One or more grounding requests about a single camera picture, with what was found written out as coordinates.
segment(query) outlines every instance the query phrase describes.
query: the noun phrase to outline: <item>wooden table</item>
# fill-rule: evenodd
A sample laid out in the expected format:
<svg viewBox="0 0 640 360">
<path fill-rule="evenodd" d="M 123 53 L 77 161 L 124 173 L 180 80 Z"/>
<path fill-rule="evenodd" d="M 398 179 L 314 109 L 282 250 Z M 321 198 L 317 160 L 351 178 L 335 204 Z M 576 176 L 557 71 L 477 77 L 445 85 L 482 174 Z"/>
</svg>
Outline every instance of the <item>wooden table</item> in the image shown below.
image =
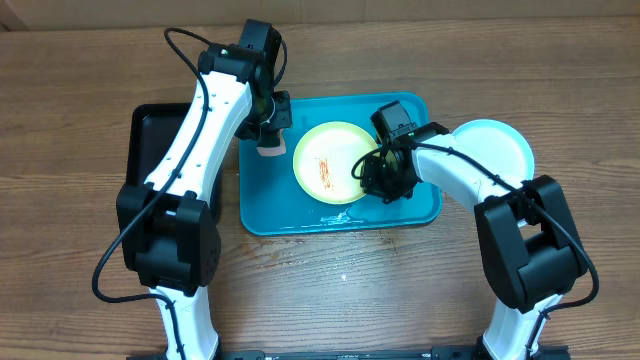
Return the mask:
<svg viewBox="0 0 640 360">
<path fill-rule="evenodd" d="M 194 28 L 223 43 L 240 27 Z M 282 26 L 292 97 L 412 91 L 432 120 L 512 124 L 563 186 L 602 291 L 554 314 L 545 344 L 576 358 L 640 351 L 640 18 Z M 195 58 L 199 43 L 178 44 Z M 91 273 L 117 234 L 133 109 L 189 101 L 195 80 L 161 29 L 0 34 L 0 358 L 161 352 L 151 301 L 110 305 Z M 472 344 L 494 295 L 475 224 L 445 196 L 431 225 L 256 237 L 239 218 L 237 148 L 224 172 L 224 251 L 210 286 L 224 350 Z M 145 291 L 120 251 L 109 294 Z M 568 296 L 584 296 L 580 279 Z"/>
</svg>

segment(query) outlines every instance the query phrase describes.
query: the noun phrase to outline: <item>teal tray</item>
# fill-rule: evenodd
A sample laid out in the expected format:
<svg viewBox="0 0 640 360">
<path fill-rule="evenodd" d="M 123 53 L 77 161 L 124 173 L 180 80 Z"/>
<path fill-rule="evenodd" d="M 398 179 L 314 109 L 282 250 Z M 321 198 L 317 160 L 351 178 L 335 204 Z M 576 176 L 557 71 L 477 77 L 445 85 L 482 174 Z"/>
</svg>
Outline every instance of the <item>teal tray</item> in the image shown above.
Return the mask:
<svg viewBox="0 0 640 360">
<path fill-rule="evenodd" d="M 286 154 L 262 157 L 255 142 L 240 141 L 240 217 L 244 226 L 256 235 L 287 235 L 428 224 L 435 220 L 442 208 L 442 196 L 431 184 L 420 183 L 411 199 L 389 205 L 370 195 L 351 204 L 329 205 L 307 195 L 293 174 L 293 152 L 307 131 L 328 121 L 345 121 L 362 127 L 375 139 L 371 115 L 395 100 L 418 125 L 429 122 L 424 101 L 406 92 L 300 99 L 291 101 L 293 128 L 283 132 Z"/>
</svg>

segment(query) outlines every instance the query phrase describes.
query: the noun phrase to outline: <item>black and white robotic arm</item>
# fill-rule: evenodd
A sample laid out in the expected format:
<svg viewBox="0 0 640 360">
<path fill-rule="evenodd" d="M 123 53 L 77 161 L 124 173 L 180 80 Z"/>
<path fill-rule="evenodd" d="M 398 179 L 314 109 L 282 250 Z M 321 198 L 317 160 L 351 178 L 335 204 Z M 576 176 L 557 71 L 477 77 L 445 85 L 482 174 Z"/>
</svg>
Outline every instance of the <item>black and white robotic arm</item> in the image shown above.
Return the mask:
<svg viewBox="0 0 640 360">
<path fill-rule="evenodd" d="M 145 220 L 122 241 L 127 268 L 138 273 L 151 294 L 173 303 L 171 309 L 158 300 L 169 360 L 210 360 L 220 351 L 207 291 L 220 257 L 220 237 L 210 212 L 211 192 L 233 136 L 257 140 L 258 147 L 270 150 L 284 147 L 280 134 L 291 126 L 289 96 L 273 91 L 281 77 L 274 76 L 280 45 L 280 34 L 256 21 L 247 22 L 238 45 L 210 45 L 198 64 L 207 91 L 197 84 L 173 144 L 148 175 L 145 186 L 125 185 L 118 195 L 123 231 L 165 186 L 194 137 L 203 110 L 207 111 L 204 127 L 180 173 Z M 208 109 L 204 109 L 206 96 Z M 532 180 L 493 168 L 444 127 L 412 123 L 397 102 L 378 110 L 372 121 L 382 148 L 380 156 L 361 159 L 359 178 L 365 192 L 388 203 L 410 197 L 417 183 L 429 182 L 476 216 L 485 275 L 498 296 L 478 358 L 517 360 L 536 353 L 544 325 L 544 319 L 536 324 L 540 312 L 557 304 L 587 271 L 568 240 L 520 200 L 523 194 L 529 196 L 578 239 L 560 187 L 549 177 Z M 452 154 L 464 154 L 472 162 Z M 521 193 L 496 183 L 478 164 Z M 526 223 L 541 223 L 543 231 L 522 239 L 519 227 Z M 178 333 L 180 340 L 174 336 Z"/>
</svg>

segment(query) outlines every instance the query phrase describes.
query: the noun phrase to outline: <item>white arm segment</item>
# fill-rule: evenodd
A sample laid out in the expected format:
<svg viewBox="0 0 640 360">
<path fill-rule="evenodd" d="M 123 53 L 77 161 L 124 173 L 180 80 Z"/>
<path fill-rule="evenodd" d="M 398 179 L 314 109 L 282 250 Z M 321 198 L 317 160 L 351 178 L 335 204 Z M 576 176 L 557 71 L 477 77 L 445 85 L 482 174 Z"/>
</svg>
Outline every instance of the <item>white arm segment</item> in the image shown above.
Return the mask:
<svg viewBox="0 0 640 360">
<path fill-rule="evenodd" d="M 521 182 L 523 180 L 530 180 L 514 175 L 513 172 L 509 171 L 509 169 L 518 164 L 500 163 L 499 168 L 492 166 L 489 163 L 491 159 L 480 158 L 473 149 L 460 144 L 454 135 L 437 135 L 427 139 L 424 143 L 445 148 L 451 147 L 464 153 L 492 173 L 500 175 L 504 181 L 515 188 L 522 187 Z M 491 148 L 498 149 L 499 146 L 492 146 Z M 493 180 L 457 156 L 448 155 L 437 150 L 418 148 L 413 151 L 412 157 L 416 173 L 422 181 L 436 185 L 471 213 L 473 213 L 473 207 L 483 202 L 488 196 L 501 196 L 509 192 L 500 185 L 494 184 Z M 502 157 L 500 154 L 495 154 L 495 158 Z M 524 226 L 525 224 L 526 222 L 521 222 L 519 225 Z M 483 343 L 493 359 L 525 359 L 526 345 L 540 310 L 557 304 L 561 298 L 561 295 L 550 296 L 537 303 L 533 310 L 525 314 L 522 314 L 518 309 L 511 309 L 500 300 L 497 300 L 491 325 L 483 336 Z M 540 327 L 540 332 L 542 332 L 543 327 L 544 322 Z M 540 332 L 536 335 L 532 353 L 535 353 L 538 349 Z"/>
<path fill-rule="evenodd" d="M 185 192 L 193 191 L 198 200 L 208 203 L 213 182 L 231 138 L 251 110 L 251 90 L 248 83 L 238 82 L 233 75 L 213 71 L 201 75 L 209 91 L 210 110 L 198 142 L 180 172 L 182 175 L 167 192 L 183 196 Z M 173 144 L 162 162 L 145 180 L 145 183 L 152 182 L 156 191 L 167 182 L 198 127 L 204 103 L 202 96 L 202 88 L 198 82 L 191 108 Z"/>
<path fill-rule="evenodd" d="M 222 158 L 227 152 L 231 138 L 238 126 L 251 110 L 249 84 L 242 84 L 235 76 L 211 72 L 201 74 L 209 91 L 209 112 L 195 147 L 187 158 L 179 176 L 168 193 L 183 196 L 187 191 L 197 194 L 198 200 L 209 202 L 211 191 Z M 200 83 L 176 138 L 158 167 L 147 176 L 145 183 L 152 182 L 154 190 L 160 190 L 184 154 L 198 127 L 204 104 Z M 180 340 L 189 360 L 211 360 L 218 346 L 218 334 L 213 330 L 209 314 L 207 287 L 200 287 L 192 297 L 181 291 L 163 287 L 149 289 L 151 293 L 164 294 L 175 301 Z M 169 347 L 168 360 L 179 360 L 171 315 L 165 303 L 158 301 Z"/>
<path fill-rule="evenodd" d="M 211 360 L 218 347 L 218 333 L 213 330 L 211 314 L 209 313 L 209 294 L 207 287 L 199 287 L 192 297 L 184 296 L 182 291 L 161 286 L 149 289 L 152 294 L 161 294 L 174 301 L 178 317 L 180 341 L 184 346 L 184 353 L 189 360 Z M 164 301 L 157 300 L 162 313 L 162 322 L 167 334 L 167 360 L 180 360 L 176 351 L 176 339 L 173 335 L 171 313 Z"/>
</svg>

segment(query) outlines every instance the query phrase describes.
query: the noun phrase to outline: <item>cable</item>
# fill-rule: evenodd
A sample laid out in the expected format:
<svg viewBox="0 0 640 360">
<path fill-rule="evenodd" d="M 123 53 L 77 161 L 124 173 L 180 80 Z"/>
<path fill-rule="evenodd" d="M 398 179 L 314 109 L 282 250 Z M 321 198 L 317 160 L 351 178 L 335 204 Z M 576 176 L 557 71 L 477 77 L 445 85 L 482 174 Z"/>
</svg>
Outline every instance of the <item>cable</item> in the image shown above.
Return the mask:
<svg viewBox="0 0 640 360">
<path fill-rule="evenodd" d="M 169 37 L 169 33 L 171 32 L 177 32 L 180 34 L 190 36 L 208 45 L 210 45 L 211 42 L 187 30 L 172 28 L 172 27 L 164 30 L 165 40 L 167 40 L 167 43 L 169 44 L 171 49 L 173 49 L 173 51 L 176 54 L 178 54 L 178 56 L 182 59 L 182 61 L 184 61 L 185 64 L 187 64 L 187 66 L 189 67 L 189 69 L 191 69 L 191 71 L 195 74 L 196 78 L 198 79 L 198 82 L 200 83 L 200 86 L 202 87 L 204 105 L 202 107 L 202 115 L 200 116 L 200 122 L 198 123 L 198 127 L 196 128 L 196 131 L 194 132 L 193 137 L 189 142 L 189 145 L 187 145 L 187 148 L 185 149 L 184 154 L 182 154 L 180 161 L 178 161 L 178 164 L 176 165 L 175 169 L 171 172 L 171 175 L 169 176 L 169 179 L 167 180 L 167 182 L 156 193 L 156 195 L 149 201 L 149 203 L 147 203 L 147 205 L 145 205 L 145 207 L 142 208 L 142 210 L 133 218 L 133 220 L 131 220 L 131 222 L 124 228 L 124 230 L 122 230 L 120 235 L 118 235 L 115 238 L 115 240 L 113 240 L 113 242 L 111 243 L 107 251 L 105 251 L 104 255 L 102 255 L 102 258 L 100 258 L 98 265 L 96 265 L 96 269 L 93 271 L 93 277 L 91 278 L 91 290 L 93 290 L 93 294 L 98 299 L 107 303 L 124 303 L 124 302 L 138 301 L 138 300 L 144 300 L 144 299 L 156 299 L 156 300 L 163 301 L 166 304 L 166 308 L 169 310 L 169 313 L 171 314 L 171 322 L 173 324 L 173 335 L 176 340 L 177 352 L 180 353 L 180 358 L 182 360 L 186 360 L 187 357 L 184 352 L 184 345 L 180 340 L 180 331 L 178 329 L 178 317 L 176 315 L 175 306 L 171 301 L 171 299 L 161 294 L 139 294 L 139 295 L 129 295 L 129 296 L 122 296 L 122 297 L 110 297 L 103 294 L 98 288 L 98 279 L 100 278 L 100 273 L 102 272 L 102 269 L 104 268 L 105 264 L 107 263 L 107 261 L 109 260 L 109 258 L 111 257 L 115 249 L 122 243 L 122 240 L 127 236 L 127 234 L 131 232 L 131 229 L 133 229 L 138 223 L 140 223 L 145 218 L 145 216 L 149 213 L 149 211 L 153 209 L 153 207 L 158 202 L 160 197 L 162 197 L 162 195 L 164 195 L 169 190 L 173 182 L 180 175 L 180 171 L 182 170 L 182 167 L 184 166 L 184 164 L 187 162 L 187 159 L 189 158 L 189 154 L 191 154 L 191 151 L 196 145 L 196 142 L 198 141 L 198 137 L 200 136 L 200 133 L 202 132 L 202 128 L 204 127 L 205 121 L 207 119 L 207 109 L 209 109 L 209 92 L 207 90 L 206 83 L 204 82 L 204 79 L 202 78 L 202 75 L 200 75 L 200 72 L 198 71 L 198 69 L 193 65 L 193 63 L 191 63 L 191 61 L 189 61 L 189 59 L 182 53 L 182 51 L 180 51 L 180 49 L 178 49 L 178 47 L 173 43 L 173 41 Z"/>
<path fill-rule="evenodd" d="M 276 78 L 273 80 L 273 87 L 271 88 L 271 91 L 273 91 L 273 89 L 276 88 L 276 86 L 280 83 L 280 80 L 282 80 L 282 76 L 284 75 L 284 69 L 287 67 L 287 43 L 284 42 L 284 40 L 282 41 L 282 51 L 284 51 L 284 61 L 282 62 L 282 67 L 280 68 L 280 72 L 278 73 L 278 76 L 276 76 Z"/>
<path fill-rule="evenodd" d="M 400 145 L 382 146 L 382 147 L 380 147 L 378 149 L 374 149 L 372 151 L 369 151 L 364 156 L 362 156 L 360 159 L 358 159 L 356 164 L 351 169 L 351 176 L 353 176 L 355 179 L 362 179 L 362 177 L 356 176 L 356 174 L 355 174 L 358 165 L 360 165 L 360 163 L 363 162 L 367 157 L 373 156 L 376 153 L 382 153 L 382 152 L 386 153 L 388 151 L 394 151 L 394 150 L 400 150 L 400 149 L 415 150 L 417 148 L 431 149 L 431 150 L 445 152 L 445 153 L 447 153 L 449 155 L 454 155 L 454 156 L 466 161 L 467 163 L 469 163 L 473 167 L 475 167 L 478 171 L 480 171 L 481 173 L 486 175 L 489 179 L 493 180 L 496 184 L 502 186 L 503 188 L 505 188 L 505 189 L 507 189 L 509 191 L 515 192 L 521 199 L 523 199 L 529 206 L 531 206 L 531 208 L 538 215 L 543 217 L 546 221 L 551 223 L 551 225 L 553 227 L 555 227 L 564 236 L 566 236 L 567 239 L 569 240 L 569 244 L 571 246 L 571 249 L 574 252 L 576 252 L 578 254 L 578 256 L 580 258 L 582 258 L 586 262 L 587 268 L 589 269 L 589 273 L 591 274 L 591 280 L 592 280 L 592 283 L 593 283 L 592 288 L 591 288 L 591 292 L 589 292 L 589 295 L 587 295 L 586 297 L 584 297 L 584 298 L 582 298 L 580 300 L 567 302 L 567 303 L 562 303 L 562 304 L 556 304 L 556 305 L 553 305 L 553 306 L 549 306 L 548 308 L 540 311 L 540 314 L 538 315 L 538 318 L 536 319 L 536 323 L 534 325 L 533 331 L 531 332 L 531 334 L 529 336 L 529 340 L 527 341 L 527 345 L 526 345 L 526 350 L 527 350 L 526 358 L 530 359 L 531 358 L 531 351 L 533 351 L 533 349 L 532 349 L 533 342 L 535 341 L 535 338 L 538 336 L 538 332 L 540 331 L 540 327 L 542 326 L 542 321 L 545 318 L 548 319 L 549 318 L 549 314 L 551 312 L 556 311 L 556 310 L 569 309 L 569 308 L 574 308 L 574 307 L 586 305 L 586 304 L 590 303 L 591 301 L 593 301 L 593 299 L 595 299 L 596 296 L 598 295 L 598 292 L 600 291 L 600 279 L 598 277 L 598 272 L 596 271 L 596 267 L 593 264 L 593 261 L 591 261 L 591 258 L 589 258 L 589 255 L 587 255 L 587 253 L 584 251 L 584 249 L 582 249 L 580 244 L 578 244 L 578 242 L 573 238 L 573 236 L 571 236 L 571 234 L 569 234 L 569 232 L 567 232 L 567 230 L 564 227 L 562 227 L 562 225 L 560 225 L 554 218 L 552 218 L 543 208 L 541 208 L 533 200 L 531 200 L 530 198 L 525 196 L 525 194 L 524 194 L 524 192 L 522 190 L 516 189 L 515 187 L 511 186 L 509 183 L 507 183 L 506 181 L 502 180 L 502 178 L 500 178 L 499 175 L 492 173 L 486 167 L 484 167 L 482 164 L 480 164 L 479 162 L 474 160 L 469 155 L 467 155 L 465 153 L 462 153 L 460 151 L 457 151 L 457 150 L 455 150 L 453 148 L 446 148 L 446 147 L 443 147 L 443 146 L 437 146 L 437 145 L 432 145 L 432 144 L 423 144 L 423 143 L 413 143 L 413 144 L 410 144 L 410 145 L 400 144 Z"/>
</svg>

